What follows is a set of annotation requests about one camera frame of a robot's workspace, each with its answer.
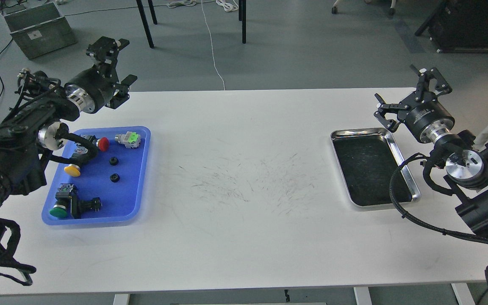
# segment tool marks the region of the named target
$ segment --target black rubber grommet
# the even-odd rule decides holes
[[[112,157],[112,158],[110,158],[110,160],[109,160],[108,162],[109,162],[111,165],[116,165],[116,164],[118,164],[119,160],[118,160],[118,158],[116,158],[116,157]]]
[[[112,175],[110,175],[110,181],[112,181],[112,182],[118,182],[118,181],[120,181],[120,175],[118,175],[118,174],[112,174]]]

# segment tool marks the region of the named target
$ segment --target metal table leg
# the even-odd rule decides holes
[[[153,9],[152,0],[148,0],[148,6],[150,7],[150,14],[152,15],[152,21],[157,25],[157,17],[155,17],[155,10]]]
[[[150,28],[148,27],[148,21],[146,20],[146,14],[144,14],[144,7],[142,4],[142,0],[137,0],[137,6],[139,8],[139,14],[141,14],[141,20],[144,26],[144,33],[146,33],[146,38],[148,40],[148,45],[150,46],[151,49],[154,48],[153,45],[153,40],[152,40],[152,34],[150,33]]]
[[[242,0],[238,0],[238,21],[242,21]]]
[[[238,12],[242,13],[241,19],[242,19],[242,43],[246,43],[246,0],[239,0],[241,3],[240,9]]]

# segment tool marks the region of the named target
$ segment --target label on motor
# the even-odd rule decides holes
[[[415,125],[415,123],[417,123],[420,119],[422,119],[423,116],[427,116],[428,114],[431,114],[432,112],[434,112],[434,109],[423,109],[423,110],[419,111],[417,116],[415,116],[415,120],[414,120],[413,124]]]

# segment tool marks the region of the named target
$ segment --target green push button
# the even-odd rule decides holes
[[[57,218],[66,218],[67,217],[67,211],[64,208],[53,207],[52,209],[50,209],[50,215],[57,217]]]

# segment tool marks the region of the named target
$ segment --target yellow push button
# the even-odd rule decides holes
[[[64,171],[71,177],[80,176],[80,167],[76,166],[75,164],[70,164],[69,166],[65,166]]]

